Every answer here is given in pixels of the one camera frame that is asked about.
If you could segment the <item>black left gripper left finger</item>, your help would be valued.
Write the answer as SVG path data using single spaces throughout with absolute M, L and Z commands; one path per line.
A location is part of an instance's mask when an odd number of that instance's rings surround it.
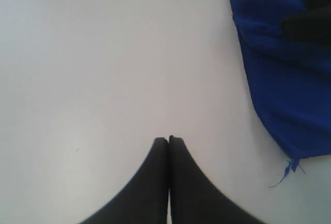
M 125 187 L 83 223 L 167 223 L 168 141 L 156 138 Z

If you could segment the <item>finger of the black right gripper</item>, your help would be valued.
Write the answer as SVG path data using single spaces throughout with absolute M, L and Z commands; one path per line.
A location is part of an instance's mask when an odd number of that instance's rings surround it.
M 288 39 L 330 39 L 330 0 L 302 0 L 306 10 L 282 21 Z

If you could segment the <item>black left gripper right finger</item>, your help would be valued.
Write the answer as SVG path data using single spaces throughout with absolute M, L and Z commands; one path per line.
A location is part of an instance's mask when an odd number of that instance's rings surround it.
M 168 164 L 172 223 L 259 222 L 215 187 L 182 138 L 169 137 Z

